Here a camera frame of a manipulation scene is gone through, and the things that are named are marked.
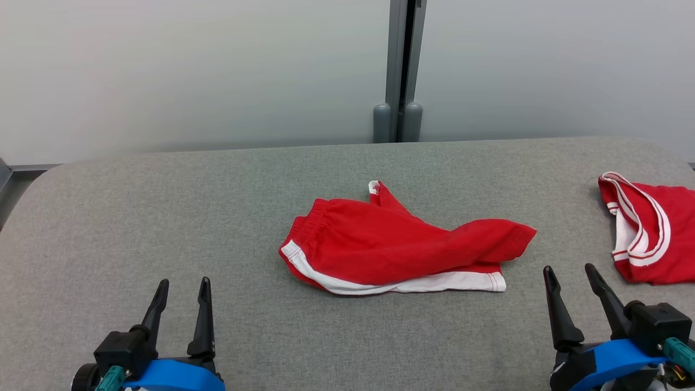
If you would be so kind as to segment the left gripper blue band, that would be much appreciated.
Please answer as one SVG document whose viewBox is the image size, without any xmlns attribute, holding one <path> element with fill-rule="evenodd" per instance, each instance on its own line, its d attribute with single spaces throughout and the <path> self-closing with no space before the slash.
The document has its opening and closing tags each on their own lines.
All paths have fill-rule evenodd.
<svg viewBox="0 0 695 391">
<path fill-rule="evenodd" d="M 147 339 L 157 340 L 161 315 L 166 309 L 169 280 L 161 280 L 153 299 L 142 319 L 142 327 L 147 329 Z M 216 356 L 215 329 L 211 297 L 211 281 L 203 277 L 198 293 L 198 317 L 194 336 L 188 344 L 190 358 L 213 360 Z M 144 390 L 226 390 L 226 386 L 215 374 L 204 367 L 172 361 L 152 361 L 141 378 L 126 381 L 125 389 Z"/>
</svg>

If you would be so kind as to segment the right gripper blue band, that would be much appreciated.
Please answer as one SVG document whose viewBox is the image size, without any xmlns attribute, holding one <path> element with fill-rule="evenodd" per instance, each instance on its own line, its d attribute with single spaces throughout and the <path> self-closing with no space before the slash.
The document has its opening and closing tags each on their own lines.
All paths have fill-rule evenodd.
<svg viewBox="0 0 695 391">
<path fill-rule="evenodd" d="M 551 266 L 544 267 L 549 326 L 558 359 L 551 375 L 551 390 L 646 390 L 655 381 L 665 356 L 644 354 L 628 340 L 630 321 L 624 305 L 593 264 L 585 264 L 593 293 L 600 299 L 611 328 L 611 341 L 583 346 L 584 335 L 575 326 L 561 297 L 561 285 Z"/>
</svg>

